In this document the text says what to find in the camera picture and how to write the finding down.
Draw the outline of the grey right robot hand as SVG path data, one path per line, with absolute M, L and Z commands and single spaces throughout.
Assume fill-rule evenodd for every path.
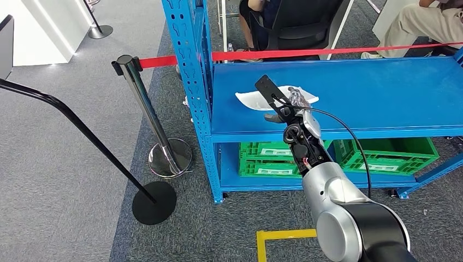
M 283 90 L 269 88 L 263 93 L 263 97 L 276 112 L 274 115 L 265 114 L 266 121 L 285 123 L 288 126 L 294 124 L 299 134 L 321 138 L 320 125 L 311 112 L 311 103 L 317 102 L 318 97 L 293 86 L 285 86 Z

